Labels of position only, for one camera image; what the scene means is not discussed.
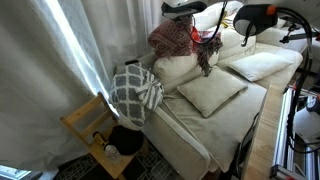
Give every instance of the carpet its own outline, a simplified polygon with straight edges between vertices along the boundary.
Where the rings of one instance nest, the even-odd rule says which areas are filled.
[[[164,159],[161,153],[148,141],[149,156],[141,151],[124,170],[128,180],[181,180],[179,174]],[[59,166],[54,180],[112,180],[91,154],[84,155]]]

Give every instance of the sheer curtain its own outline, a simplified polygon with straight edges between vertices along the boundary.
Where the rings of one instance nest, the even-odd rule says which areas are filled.
[[[59,118],[98,91],[115,65],[151,52],[161,0],[0,3],[0,165],[54,170],[87,153]]]

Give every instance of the sofa bed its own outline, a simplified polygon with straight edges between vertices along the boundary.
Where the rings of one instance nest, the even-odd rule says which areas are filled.
[[[232,18],[241,6],[229,2],[226,17]],[[196,14],[198,30],[215,29],[220,11],[217,3]],[[273,28],[275,37],[282,26]],[[163,101],[146,119],[142,131],[184,179],[202,179],[209,171],[226,172],[260,111],[269,84],[285,87],[302,62],[296,49],[283,48],[277,41],[273,44],[270,33],[272,30],[250,37],[242,47],[244,37],[222,27],[223,46],[209,59],[213,68],[208,77],[194,53],[162,58],[151,53],[138,58],[163,87]],[[295,43],[295,48],[306,46]]]

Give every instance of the wooden stool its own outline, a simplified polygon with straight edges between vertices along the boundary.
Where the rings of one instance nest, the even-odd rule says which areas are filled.
[[[77,131],[74,128],[75,123],[79,122],[85,115],[87,115],[90,111],[94,110],[101,103],[104,104],[105,111],[94,121],[92,121],[86,128],[84,128],[81,132]],[[79,139],[89,150],[92,156],[102,165],[102,167],[114,178],[125,180],[126,178],[122,175],[123,170],[127,167],[127,165],[134,158],[134,155],[124,156],[121,155],[120,162],[116,164],[112,164],[106,157],[103,147],[95,140],[88,142],[86,139],[89,135],[97,131],[98,127],[102,125],[106,120],[112,119],[113,122],[110,127],[108,127],[105,131],[101,132],[101,134],[108,139],[111,134],[112,128],[118,123],[116,122],[116,118],[111,111],[108,103],[106,102],[103,95],[99,92],[98,96],[93,98],[91,101],[71,113],[69,116],[61,117],[61,122],[69,129],[69,131]],[[143,149],[147,146],[146,138],[144,140]]]

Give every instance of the geometric pattern pillow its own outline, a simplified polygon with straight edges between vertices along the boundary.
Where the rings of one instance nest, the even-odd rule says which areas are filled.
[[[139,62],[127,65],[113,77],[109,100],[119,112],[119,120],[130,121],[126,122],[130,129],[141,129],[152,112],[141,103],[135,91],[135,88],[144,84],[147,71],[148,68]]]

